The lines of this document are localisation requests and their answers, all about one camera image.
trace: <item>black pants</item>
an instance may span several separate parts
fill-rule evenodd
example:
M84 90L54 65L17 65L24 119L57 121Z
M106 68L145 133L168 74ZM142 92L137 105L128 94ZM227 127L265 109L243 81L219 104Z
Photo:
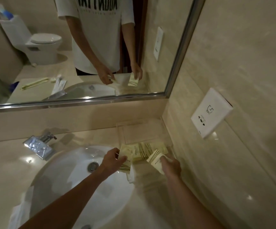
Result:
M97 74L86 73L86 72L83 72L79 69L75 69L75 71L77 72L77 75L97 75Z

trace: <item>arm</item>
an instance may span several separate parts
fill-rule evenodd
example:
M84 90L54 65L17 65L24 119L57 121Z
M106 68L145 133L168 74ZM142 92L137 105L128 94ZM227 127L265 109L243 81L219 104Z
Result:
M135 29L134 23L127 23L122 25L122 34L125 45L131 60L131 68L135 75L135 79L142 79L142 69L136 62L136 49L135 49Z
M84 55L92 63L94 68L97 70L98 76L100 77L101 81L104 84L112 84L113 82L109 80L108 75L115 79L114 75L111 70L108 69L94 54L83 32L81 21L73 16L66 16L66 21L73 39L82 50Z
M173 161L169 162L164 156L160 158L162 169L167 177L169 192L176 197L187 228L224 229L221 223L200 203L182 181L179 161L174 158L171 159Z
M108 151L96 171L38 212L19 229L71 229L98 186L126 161L126 156L117 160L115 153L119 153L117 148Z

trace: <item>chrome faucet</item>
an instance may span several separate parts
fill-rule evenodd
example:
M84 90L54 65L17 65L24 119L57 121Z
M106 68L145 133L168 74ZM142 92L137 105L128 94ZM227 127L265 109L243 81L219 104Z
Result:
M25 140L23 144L35 152L41 159L45 160L54 151L53 148L46 144L52 139L56 140L57 138L49 131L45 131L40 137L32 136Z

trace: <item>metal mirror frame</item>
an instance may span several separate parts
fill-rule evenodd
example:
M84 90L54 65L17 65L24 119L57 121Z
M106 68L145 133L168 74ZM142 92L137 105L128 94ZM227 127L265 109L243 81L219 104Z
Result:
M125 101L136 100L155 100L169 98L176 81L178 72L182 65L189 43L191 41L194 29L197 21L203 9L205 0L193 0L190 8L190 12L185 24L185 28L180 39L176 56L170 71L170 76L167 81L167 85L164 92L154 92L148 94L135 94L135 95L121 95L121 96L106 96L98 98L79 98L75 100L56 100L47 102L28 102L21 104L0 104L0 112L8 111L24 111L32 109L45 109L45 108L60 108L60 107L72 107L81 105L93 105L93 104L107 104L118 103Z

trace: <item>toilet base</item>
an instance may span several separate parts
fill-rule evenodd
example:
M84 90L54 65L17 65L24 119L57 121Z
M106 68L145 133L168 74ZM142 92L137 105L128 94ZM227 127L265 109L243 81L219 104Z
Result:
M50 65L57 63L57 52L31 51L26 53L31 64Z

